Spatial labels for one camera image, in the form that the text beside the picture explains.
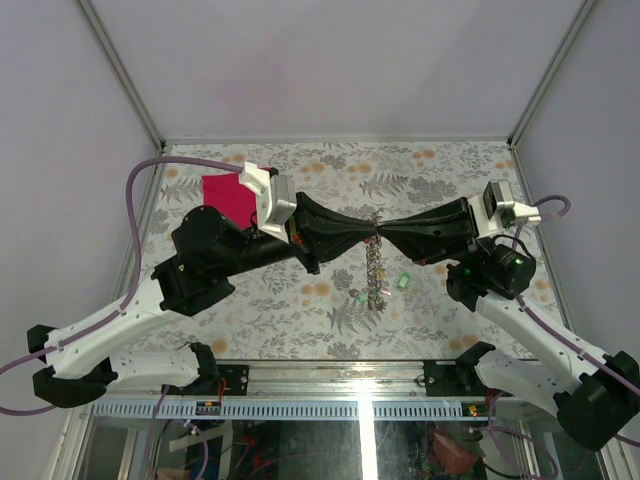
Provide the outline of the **green tag key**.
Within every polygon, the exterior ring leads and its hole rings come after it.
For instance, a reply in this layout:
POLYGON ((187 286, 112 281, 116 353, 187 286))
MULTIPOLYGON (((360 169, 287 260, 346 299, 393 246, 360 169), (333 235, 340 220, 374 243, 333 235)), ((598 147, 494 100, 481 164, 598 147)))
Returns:
POLYGON ((352 289, 349 291, 349 296, 360 304, 366 304, 368 301, 368 293, 366 291, 352 289))
POLYGON ((402 273, 397 282, 397 289, 405 291, 409 286, 410 280, 411 276, 407 272, 402 273))

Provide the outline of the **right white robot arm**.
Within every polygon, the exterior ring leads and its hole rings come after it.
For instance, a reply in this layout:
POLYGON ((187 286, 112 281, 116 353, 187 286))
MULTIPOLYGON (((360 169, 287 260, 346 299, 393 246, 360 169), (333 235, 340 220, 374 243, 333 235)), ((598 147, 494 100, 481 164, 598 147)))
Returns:
POLYGON ((639 413, 639 365, 610 355, 527 305, 522 293, 536 271, 526 249, 503 244, 507 230, 544 220, 535 206, 477 195, 377 230, 418 264, 446 261, 449 297, 506 331, 536 359, 513 361, 495 347, 456 369, 467 394, 484 388, 525 400, 554 416, 578 445, 598 451, 639 413))

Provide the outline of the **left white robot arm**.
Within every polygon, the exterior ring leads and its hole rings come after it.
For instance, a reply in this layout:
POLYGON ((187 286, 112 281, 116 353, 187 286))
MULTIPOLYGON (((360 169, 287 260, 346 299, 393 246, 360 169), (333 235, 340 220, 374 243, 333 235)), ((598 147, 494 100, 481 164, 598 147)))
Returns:
POLYGON ((283 238, 242 229, 211 206, 192 209, 171 234, 172 257, 134 293, 68 327, 32 327, 28 346, 44 363, 32 376, 36 397, 59 408, 91 403, 108 392, 166 390, 219 395, 224 381, 210 346, 135 353, 134 340, 193 317, 234 293, 232 276, 296 258, 311 274, 376 233, 373 222, 333 212, 303 193, 283 238))

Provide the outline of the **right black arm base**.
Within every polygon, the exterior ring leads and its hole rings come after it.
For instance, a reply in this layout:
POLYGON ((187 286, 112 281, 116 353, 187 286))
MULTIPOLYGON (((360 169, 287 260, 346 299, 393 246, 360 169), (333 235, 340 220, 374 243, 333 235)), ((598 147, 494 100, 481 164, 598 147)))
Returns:
POLYGON ((423 360, 425 391, 429 397, 486 396, 488 388, 479 379, 475 367, 496 347, 479 341, 453 360, 423 360))

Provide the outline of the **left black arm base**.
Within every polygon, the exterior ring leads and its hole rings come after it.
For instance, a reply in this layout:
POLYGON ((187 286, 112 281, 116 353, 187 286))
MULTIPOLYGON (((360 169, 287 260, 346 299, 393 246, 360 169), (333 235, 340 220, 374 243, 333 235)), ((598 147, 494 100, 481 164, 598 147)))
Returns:
POLYGON ((223 364, 218 366, 212 379, 207 379, 200 395, 244 397, 248 393, 250 368, 246 364, 223 364))

